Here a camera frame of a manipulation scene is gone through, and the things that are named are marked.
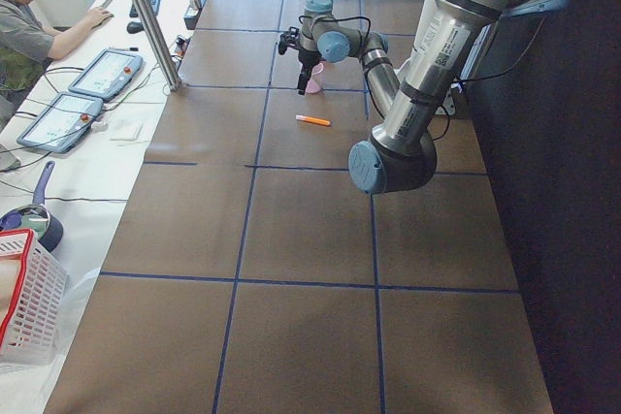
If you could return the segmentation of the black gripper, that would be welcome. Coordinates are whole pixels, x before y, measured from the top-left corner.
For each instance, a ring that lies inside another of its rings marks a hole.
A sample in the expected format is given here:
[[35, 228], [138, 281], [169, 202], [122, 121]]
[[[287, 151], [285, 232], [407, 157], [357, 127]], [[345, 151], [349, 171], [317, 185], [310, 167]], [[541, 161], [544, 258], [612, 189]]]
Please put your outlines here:
[[305, 94], [311, 78], [312, 69], [318, 64], [318, 51], [300, 48], [298, 59], [301, 64], [301, 71], [297, 82], [298, 93]]

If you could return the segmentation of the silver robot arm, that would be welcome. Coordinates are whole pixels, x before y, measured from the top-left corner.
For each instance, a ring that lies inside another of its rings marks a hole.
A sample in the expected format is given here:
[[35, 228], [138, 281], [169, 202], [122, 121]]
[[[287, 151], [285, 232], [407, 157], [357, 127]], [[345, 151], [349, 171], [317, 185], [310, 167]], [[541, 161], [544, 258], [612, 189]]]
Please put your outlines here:
[[387, 41], [375, 32], [344, 27], [333, 0], [306, 0], [300, 29], [282, 37], [280, 53], [298, 52], [297, 84], [305, 93], [312, 69], [325, 60], [359, 60], [371, 96], [383, 115], [370, 136], [353, 146], [348, 170], [367, 194], [425, 185], [437, 167], [428, 125], [461, 73], [480, 31], [501, 16], [561, 10], [568, 0], [425, 0], [409, 60], [395, 70]]

